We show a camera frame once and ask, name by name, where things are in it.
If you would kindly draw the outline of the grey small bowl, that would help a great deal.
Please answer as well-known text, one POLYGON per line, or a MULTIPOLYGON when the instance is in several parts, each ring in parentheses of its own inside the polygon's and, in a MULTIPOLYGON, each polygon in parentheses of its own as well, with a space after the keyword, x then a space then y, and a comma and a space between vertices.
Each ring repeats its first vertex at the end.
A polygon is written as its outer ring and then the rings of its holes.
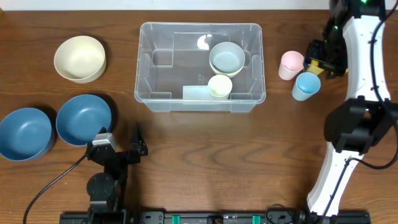
POLYGON ((245 64, 244 50, 233 42, 221 42, 210 51, 209 63, 226 73, 235 72, 245 64))

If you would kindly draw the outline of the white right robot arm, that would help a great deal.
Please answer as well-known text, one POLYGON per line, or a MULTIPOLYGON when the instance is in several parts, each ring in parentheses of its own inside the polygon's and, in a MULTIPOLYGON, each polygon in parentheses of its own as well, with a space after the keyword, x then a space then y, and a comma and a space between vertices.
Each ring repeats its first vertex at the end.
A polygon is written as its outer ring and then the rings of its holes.
POLYGON ((392 12, 384 0, 330 0, 323 40, 313 40, 304 66, 312 61, 328 78, 348 75, 345 101, 324 125, 327 153, 317 182, 308 194, 310 214, 333 217, 357 164, 391 128, 397 128, 397 104, 387 89, 382 37, 392 12))

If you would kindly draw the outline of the white small bowl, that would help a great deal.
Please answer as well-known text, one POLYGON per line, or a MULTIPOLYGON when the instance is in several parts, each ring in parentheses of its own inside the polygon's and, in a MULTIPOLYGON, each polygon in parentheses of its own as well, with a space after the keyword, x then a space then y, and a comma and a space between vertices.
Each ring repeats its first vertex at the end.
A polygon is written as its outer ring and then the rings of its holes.
POLYGON ((224 76, 227 76, 229 78, 233 78, 233 77, 235 77, 238 74, 239 74, 239 72, 238 73, 215 73, 215 75, 224 75, 224 76))

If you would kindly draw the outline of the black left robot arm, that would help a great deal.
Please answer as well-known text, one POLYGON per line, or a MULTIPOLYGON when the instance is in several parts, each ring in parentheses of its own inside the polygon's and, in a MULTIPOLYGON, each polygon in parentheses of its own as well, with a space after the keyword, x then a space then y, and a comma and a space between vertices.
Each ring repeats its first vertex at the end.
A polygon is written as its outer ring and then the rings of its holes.
POLYGON ((134 217, 123 207, 128 178, 128 166, 141 162, 148 155, 147 145, 139 126, 135 126, 131 149, 117 152, 113 135, 101 128, 92 142, 87 144, 85 156, 104 167, 103 172, 93 175, 86 186, 90 196, 88 223, 132 223, 134 217))

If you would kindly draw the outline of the light blue cup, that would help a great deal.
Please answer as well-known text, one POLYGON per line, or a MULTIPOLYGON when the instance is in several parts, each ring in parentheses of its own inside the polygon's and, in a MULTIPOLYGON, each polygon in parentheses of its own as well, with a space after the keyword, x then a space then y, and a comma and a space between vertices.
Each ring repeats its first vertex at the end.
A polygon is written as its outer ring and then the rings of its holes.
POLYGON ((319 77, 311 72, 301 73, 295 81, 292 96, 297 101, 305 101, 321 88, 319 77))

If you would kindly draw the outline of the pink cup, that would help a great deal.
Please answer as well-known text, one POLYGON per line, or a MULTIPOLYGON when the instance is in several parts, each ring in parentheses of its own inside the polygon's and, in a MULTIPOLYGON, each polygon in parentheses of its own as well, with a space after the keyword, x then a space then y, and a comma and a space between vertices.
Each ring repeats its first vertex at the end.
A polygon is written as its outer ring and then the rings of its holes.
POLYGON ((291 50, 283 54, 280 66, 279 76, 283 80, 291 80, 304 68, 304 56, 297 51, 291 50))

